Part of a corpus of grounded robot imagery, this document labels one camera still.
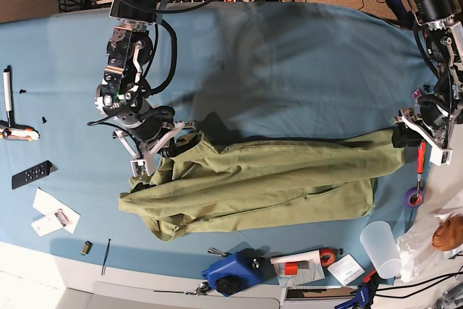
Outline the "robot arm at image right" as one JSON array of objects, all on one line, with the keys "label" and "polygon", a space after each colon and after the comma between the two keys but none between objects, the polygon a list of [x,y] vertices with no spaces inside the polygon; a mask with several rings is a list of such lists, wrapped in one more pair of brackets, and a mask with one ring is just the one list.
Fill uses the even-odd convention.
[{"label": "robot arm at image right", "polygon": [[196,112],[283,119],[295,111],[313,138],[369,132],[419,82],[437,79],[398,116],[397,146],[426,140],[434,164],[451,160],[449,135],[462,98],[462,24],[437,14],[451,0],[415,0],[412,29],[322,4],[210,4],[164,16],[177,37],[176,90]]}]

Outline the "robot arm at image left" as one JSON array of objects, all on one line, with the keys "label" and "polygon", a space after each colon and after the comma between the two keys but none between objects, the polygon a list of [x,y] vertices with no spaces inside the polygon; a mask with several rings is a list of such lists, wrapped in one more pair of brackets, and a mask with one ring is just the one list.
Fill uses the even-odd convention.
[{"label": "robot arm at image left", "polygon": [[215,144],[327,140],[389,129],[428,81],[412,31],[325,4],[213,5],[174,24],[121,15],[95,104],[135,176],[180,152],[185,130]]}]

